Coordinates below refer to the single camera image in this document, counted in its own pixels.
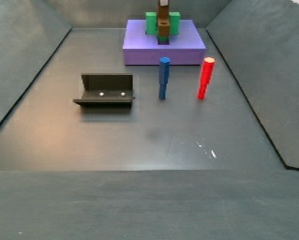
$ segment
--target red cylinder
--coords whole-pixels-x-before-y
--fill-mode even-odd
[[[202,67],[201,84],[210,84],[213,69],[214,69],[214,58],[207,57],[205,59],[205,64]]]
[[[205,98],[206,90],[207,90],[207,85],[202,84],[198,91],[198,96],[197,96],[198,99],[202,100]]]

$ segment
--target gray wall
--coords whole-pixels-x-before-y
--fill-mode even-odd
[[[126,27],[157,10],[157,0],[44,0],[74,27]],[[231,0],[170,0],[170,10],[206,27]]]
[[[233,0],[207,29],[281,156],[299,168],[299,5]]]
[[[43,1],[0,1],[0,122],[68,31]]]

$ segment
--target green and brown object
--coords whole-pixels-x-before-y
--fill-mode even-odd
[[[179,34],[181,13],[170,12],[170,0],[158,0],[158,12],[146,13],[147,35],[155,35],[158,42],[169,44],[170,35]]]

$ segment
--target purple block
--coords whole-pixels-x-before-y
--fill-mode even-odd
[[[157,36],[146,35],[146,20],[129,20],[123,51],[126,65],[159,65],[165,56],[171,65],[201,65],[206,46],[193,20],[181,20],[179,35],[170,36],[170,45],[158,45]]]

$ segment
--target green block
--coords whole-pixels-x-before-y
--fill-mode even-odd
[[[181,13],[170,12],[170,34],[179,34]]]
[[[157,35],[157,13],[146,13],[146,34]]]

